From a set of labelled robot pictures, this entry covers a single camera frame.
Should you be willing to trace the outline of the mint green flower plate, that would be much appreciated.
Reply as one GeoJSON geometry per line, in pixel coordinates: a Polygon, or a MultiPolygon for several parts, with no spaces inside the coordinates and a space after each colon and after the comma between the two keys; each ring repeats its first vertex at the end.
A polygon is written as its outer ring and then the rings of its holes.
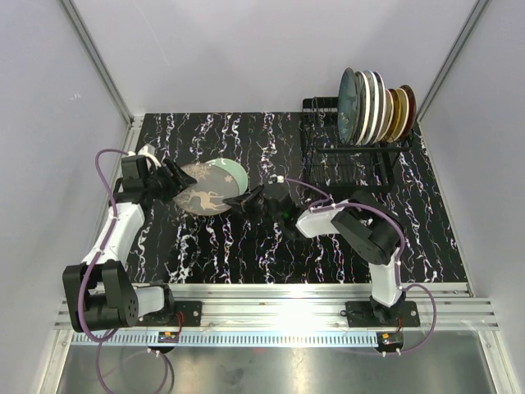
{"type": "Polygon", "coordinates": [[[229,186],[236,187],[236,194],[242,195],[249,188],[249,176],[241,164],[229,158],[215,158],[207,161],[207,165],[223,172],[220,179],[229,186]]]}

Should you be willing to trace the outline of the stack of plates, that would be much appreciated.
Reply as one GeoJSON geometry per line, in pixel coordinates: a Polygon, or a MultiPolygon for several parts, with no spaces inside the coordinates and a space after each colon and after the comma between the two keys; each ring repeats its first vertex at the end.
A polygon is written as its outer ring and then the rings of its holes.
{"type": "Polygon", "coordinates": [[[199,163],[185,165],[182,170],[197,181],[173,199],[175,206],[187,213],[199,216],[224,213],[231,207],[223,200],[240,194],[236,179],[221,167],[199,163]]]}

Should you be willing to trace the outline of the blue glazed plate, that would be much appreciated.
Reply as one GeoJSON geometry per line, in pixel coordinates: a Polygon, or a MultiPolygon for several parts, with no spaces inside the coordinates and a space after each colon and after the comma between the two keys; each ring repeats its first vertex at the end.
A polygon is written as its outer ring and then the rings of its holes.
{"type": "Polygon", "coordinates": [[[337,99],[337,130],[340,140],[345,144],[353,138],[359,105],[356,75],[347,67],[340,80],[337,99]]]}

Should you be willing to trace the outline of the black white striped plate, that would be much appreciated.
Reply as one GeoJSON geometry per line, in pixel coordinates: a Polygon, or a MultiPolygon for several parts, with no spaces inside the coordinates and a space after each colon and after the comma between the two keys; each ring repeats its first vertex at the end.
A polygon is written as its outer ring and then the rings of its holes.
{"type": "Polygon", "coordinates": [[[372,130],[373,104],[374,104],[374,82],[369,70],[359,71],[358,75],[363,82],[363,104],[360,116],[358,145],[365,145],[369,141],[372,130]]]}

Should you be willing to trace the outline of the amber patterned glass plate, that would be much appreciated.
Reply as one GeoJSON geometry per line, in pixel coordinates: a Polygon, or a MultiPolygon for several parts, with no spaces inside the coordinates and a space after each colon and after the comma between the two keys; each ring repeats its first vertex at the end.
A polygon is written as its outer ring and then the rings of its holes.
{"type": "Polygon", "coordinates": [[[393,127],[393,132],[390,135],[390,138],[387,140],[388,142],[395,142],[397,140],[397,135],[399,131],[399,124],[400,124],[400,118],[401,118],[401,104],[399,101],[398,93],[396,92],[396,89],[394,89],[394,100],[395,100],[395,123],[393,127]]]}

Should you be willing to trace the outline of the dark green rimmed plate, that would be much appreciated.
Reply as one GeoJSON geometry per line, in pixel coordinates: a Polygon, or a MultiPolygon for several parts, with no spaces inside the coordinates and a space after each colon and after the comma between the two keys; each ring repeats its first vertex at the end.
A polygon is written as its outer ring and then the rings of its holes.
{"type": "Polygon", "coordinates": [[[379,98],[379,107],[378,107],[378,117],[377,117],[377,127],[375,130],[375,140],[376,143],[379,140],[379,136],[381,133],[381,129],[383,128],[385,115],[386,115],[386,89],[384,80],[382,79],[381,75],[374,71],[373,75],[376,78],[376,81],[378,83],[378,98],[379,98]]]}

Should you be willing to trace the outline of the white watermelon pattern plate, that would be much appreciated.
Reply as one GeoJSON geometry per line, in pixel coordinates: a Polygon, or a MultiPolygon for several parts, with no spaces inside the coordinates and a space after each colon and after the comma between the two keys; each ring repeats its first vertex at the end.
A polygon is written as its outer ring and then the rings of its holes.
{"type": "Polygon", "coordinates": [[[371,94],[371,111],[370,111],[370,131],[367,137],[367,144],[371,144],[372,139],[376,133],[376,128],[378,126],[378,116],[379,116],[379,85],[377,78],[374,76],[372,71],[366,70],[365,75],[367,77],[370,94],[371,94]]]}

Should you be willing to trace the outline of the cream plate with black sprig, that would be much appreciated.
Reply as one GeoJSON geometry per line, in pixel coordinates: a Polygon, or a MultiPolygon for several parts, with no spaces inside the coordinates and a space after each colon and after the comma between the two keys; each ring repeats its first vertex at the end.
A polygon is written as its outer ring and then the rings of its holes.
{"type": "Polygon", "coordinates": [[[402,87],[397,88],[396,92],[398,93],[399,101],[401,104],[401,118],[397,140],[401,141],[404,129],[407,126],[409,120],[409,96],[402,87]]]}

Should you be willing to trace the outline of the red floral plate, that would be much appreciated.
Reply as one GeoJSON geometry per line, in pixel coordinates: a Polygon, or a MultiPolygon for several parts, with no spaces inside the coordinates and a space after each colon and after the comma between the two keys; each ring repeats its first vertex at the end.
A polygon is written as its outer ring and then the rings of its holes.
{"type": "Polygon", "coordinates": [[[400,88],[405,91],[409,99],[409,117],[404,128],[403,134],[401,135],[401,138],[405,139],[409,135],[409,132],[412,130],[413,127],[416,117],[417,103],[415,93],[409,85],[401,85],[400,88]]]}

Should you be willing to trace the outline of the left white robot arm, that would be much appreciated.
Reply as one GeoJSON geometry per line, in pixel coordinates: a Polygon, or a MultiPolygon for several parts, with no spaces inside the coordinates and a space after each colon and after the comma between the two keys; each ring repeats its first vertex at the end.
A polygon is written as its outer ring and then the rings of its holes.
{"type": "Polygon", "coordinates": [[[166,283],[136,287],[125,263],[154,202],[171,202],[196,184],[172,160],[149,153],[121,159],[121,177],[107,186],[107,221],[91,251],[62,274],[71,326],[97,342],[136,324],[182,325],[186,314],[166,283]]]}

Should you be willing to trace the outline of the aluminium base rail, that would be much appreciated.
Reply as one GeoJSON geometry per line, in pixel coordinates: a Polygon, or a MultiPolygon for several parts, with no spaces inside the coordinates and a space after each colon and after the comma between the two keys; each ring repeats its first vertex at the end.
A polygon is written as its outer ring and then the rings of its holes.
{"type": "MultiPolygon", "coordinates": [[[[201,327],[211,330],[346,329],[340,315],[348,301],[368,300],[369,284],[175,284],[177,300],[202,302],[201,327]]],[[[422,328],[438,330],[498,328],[491,302],[474,297],[465,283],[427,283],[408,300],[418,305],[422,328]]]]}

